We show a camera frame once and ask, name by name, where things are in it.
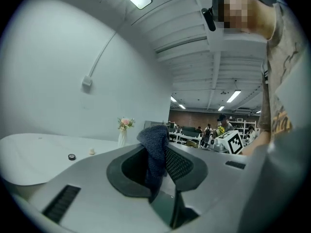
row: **black vent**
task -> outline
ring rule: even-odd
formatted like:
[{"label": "black vent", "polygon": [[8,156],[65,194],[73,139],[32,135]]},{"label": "black vent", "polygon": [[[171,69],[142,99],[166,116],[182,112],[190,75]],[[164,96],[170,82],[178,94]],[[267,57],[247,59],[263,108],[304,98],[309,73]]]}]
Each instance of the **black vent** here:
[{"label": "black vent", "polygon": [[228,166],[234,166],[234,167],[239,168],[239,169],[244,169],[246,166],[243,163],[239,163],[239,162],[235,162],[235,161],[227,161],[225,164]]},{"label": "black vent", "polygon": [[186,176],[192,169],[192,161],[166,148],[166,170],[174,182]]},{"label": "black vent", "polygon": [[79,187],[66,185],[66,187],[56,196],[56,198],[54,198],[54,200],[44,210],[43,215],[45,215],[55,223],[58,223],[62,219],[80,190],[81,188]]}]

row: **white box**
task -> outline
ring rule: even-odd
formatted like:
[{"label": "white box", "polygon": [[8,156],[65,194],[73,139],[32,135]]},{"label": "white box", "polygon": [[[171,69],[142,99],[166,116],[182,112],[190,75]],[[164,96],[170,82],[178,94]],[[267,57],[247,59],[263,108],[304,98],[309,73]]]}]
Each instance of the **white box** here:
[{"label": "white box", "polygon": [[216,137],[216,140],[218,143],[222,143],[230,154],[239,154],[243,150],[243,142],[237,130],[228,131]]}]

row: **brick wall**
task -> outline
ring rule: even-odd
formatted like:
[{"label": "brick wall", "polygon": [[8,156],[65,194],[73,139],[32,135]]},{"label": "brick wall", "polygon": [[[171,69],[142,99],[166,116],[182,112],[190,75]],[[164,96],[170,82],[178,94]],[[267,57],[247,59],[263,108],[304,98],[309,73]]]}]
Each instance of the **brick wall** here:
[{"label": "brick wall", "polygon": [[[200,112],[187,112],[187,111],[172,111],[170,110],[169,121],[175,122],[179,126],[190,126],[199,127],[204,130],[208,123],[211,124],[212,129],[217,127],[217,118],[220,115],[217,113],[200,113]],[[259,120],[259,116],[243,116],[243,115],[231,115],[226,114],[229,119],[230,116],[233,118],[243,118],[247,122],[256,122]]]}]

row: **black slot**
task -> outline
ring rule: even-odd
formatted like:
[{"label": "black slot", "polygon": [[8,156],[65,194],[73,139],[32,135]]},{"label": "black slot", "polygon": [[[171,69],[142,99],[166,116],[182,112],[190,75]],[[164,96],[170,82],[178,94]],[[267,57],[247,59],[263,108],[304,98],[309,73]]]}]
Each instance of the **black slot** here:
[{"label": "black slot", "polygon": [[246,166],[243,163],[239,163],[239,162],[235,162],[235,161],[227,161],[225,164],[228,166],[233,166],[233,167],[239,168],[239,169],[244,169]]},{"label": "black slot", "polygon": [[55,223],[59,223],[81,188],[66,185],[44,210],[43,215]]}]

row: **pink flower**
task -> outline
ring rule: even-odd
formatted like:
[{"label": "pink flower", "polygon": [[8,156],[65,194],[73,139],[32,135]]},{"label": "pink flower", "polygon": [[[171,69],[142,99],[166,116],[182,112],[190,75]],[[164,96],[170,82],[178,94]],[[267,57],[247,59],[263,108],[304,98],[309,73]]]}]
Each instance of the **pink flower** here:
[{"label": "pink flower", "polygon": [[125,125],[128,125],[128,123],[130,122],[129,119],[125,119],[125,118],[122,118],[121,119],[121,123],[125,124]]}]

